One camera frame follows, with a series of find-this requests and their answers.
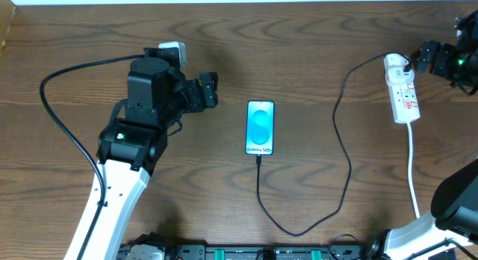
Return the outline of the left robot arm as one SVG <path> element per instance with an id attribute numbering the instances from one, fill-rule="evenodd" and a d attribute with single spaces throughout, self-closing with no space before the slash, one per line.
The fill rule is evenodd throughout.
<path id="1" fill-rule="evenodd" d="M 186 113 L 218 103 L 215 72 L 187 80 L 185 45 L 146 48 L 131 62 L 128 95 L 115 104 L 100 133 L 94 177 L 66 259 L 114 259 L 134 207 L 167 147 L 168 128 Z"/>

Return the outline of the blue-screen Galaxy smartphone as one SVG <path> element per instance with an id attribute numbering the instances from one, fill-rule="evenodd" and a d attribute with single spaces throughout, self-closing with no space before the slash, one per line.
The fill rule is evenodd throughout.
<path id="1" fill-rule="evenodd" d="M 247 103 L 245 153 L 272 155 L 274 144 L 275 104 L 252 100 Z"/>

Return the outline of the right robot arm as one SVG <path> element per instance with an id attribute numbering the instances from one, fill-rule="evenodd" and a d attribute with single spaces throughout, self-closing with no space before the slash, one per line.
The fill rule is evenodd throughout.
<path id="1" fill-rule="evenodd" d="M 411 57 L 385 56 L 385 81 L 394 119 L 409 125 L 419 117 L 413 96 L 415 73 L 444 78 L 466 95 L 477 92 L 477 13 L 458 18 L 456 44 L 427 40 Z M 367 259 L 430 259 L 447 250 L 464 251 L 477 242 L 477 162 L 446 178 L 436 189 L 429 212 L 381 234 Z"/>

